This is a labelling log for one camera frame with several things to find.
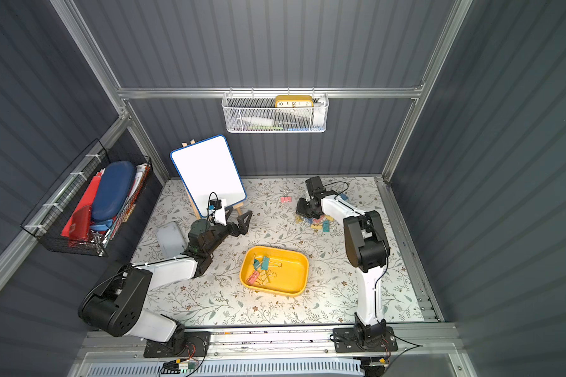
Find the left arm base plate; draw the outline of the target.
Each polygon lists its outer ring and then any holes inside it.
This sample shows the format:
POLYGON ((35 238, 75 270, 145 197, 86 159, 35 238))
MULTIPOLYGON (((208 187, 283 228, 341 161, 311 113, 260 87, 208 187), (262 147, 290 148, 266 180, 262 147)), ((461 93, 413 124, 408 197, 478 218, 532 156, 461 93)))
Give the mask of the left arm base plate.
POLYGON ((207 354, 209 331, 177 332, 167 342, 146 341, 144 358, 202 358, 207 354))

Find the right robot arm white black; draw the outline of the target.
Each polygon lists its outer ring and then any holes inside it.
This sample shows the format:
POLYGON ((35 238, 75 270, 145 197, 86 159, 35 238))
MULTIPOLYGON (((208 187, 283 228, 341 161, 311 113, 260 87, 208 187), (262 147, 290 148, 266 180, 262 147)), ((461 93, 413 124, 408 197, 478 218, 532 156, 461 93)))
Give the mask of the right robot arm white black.
POLYGON ((391 248, 380 214, 350 204, 319 176, 305 181, 307 194, 297 203, 297 214, 319 219, 330 216, 344 228, 347 259, 358 270, 355 339, 362 347, 382 339, 387 322, 381 299, 381 280, 388 272, 391 248))

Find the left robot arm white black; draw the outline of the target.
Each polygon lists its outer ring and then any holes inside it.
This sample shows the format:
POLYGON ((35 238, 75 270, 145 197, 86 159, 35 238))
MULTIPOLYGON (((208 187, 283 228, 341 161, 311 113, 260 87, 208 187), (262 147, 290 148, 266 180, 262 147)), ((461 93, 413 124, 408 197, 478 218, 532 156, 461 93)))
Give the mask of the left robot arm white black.
POLYGON ((116 266, 83 299, 79 318, 113 337, 170 342, 183 331, 183 325, 145 309, 146 295, 158 287, 203 276, 213 262, 215 250, 227 237, 248 233, 252 215, 248 210, 235 222, 224 225, 198 219, 191 226, 189 243, 182 254, 159 262, 116 266))

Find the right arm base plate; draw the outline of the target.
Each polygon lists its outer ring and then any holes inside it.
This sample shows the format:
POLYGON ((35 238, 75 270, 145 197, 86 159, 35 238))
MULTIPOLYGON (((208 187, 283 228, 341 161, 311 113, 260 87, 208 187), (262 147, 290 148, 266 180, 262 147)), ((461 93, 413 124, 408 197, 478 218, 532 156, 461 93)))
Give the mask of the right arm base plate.
POLYGON ((393 328, 374 338, 359 336, 354 328, 334 328, 330 334, 337 353, 392 353, 399 349, 393 328))

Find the yellow plastic storage box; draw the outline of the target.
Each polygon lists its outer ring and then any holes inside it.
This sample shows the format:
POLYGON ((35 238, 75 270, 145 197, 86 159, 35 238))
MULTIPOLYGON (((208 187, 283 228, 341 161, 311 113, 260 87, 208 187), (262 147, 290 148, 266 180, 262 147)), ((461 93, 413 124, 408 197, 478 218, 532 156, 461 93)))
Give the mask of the yellow plastic storage box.
POLYGON ((280 248, 256 246, 251 248, 245 256, 239 274, 241 283, 248 289, 265 292, 273 295, 284 295, 297 297, 302 294, 308 284, 310 262, 308 258, 297 251, 289 251, 280 248), (260 286, 250 286, 246 283, 249 276, 256 271, 252 265, 253 259, 262 262, 263 257, 281 262, 281 268, 271 270, 259 270, 262 272, 263 282, 260 286))

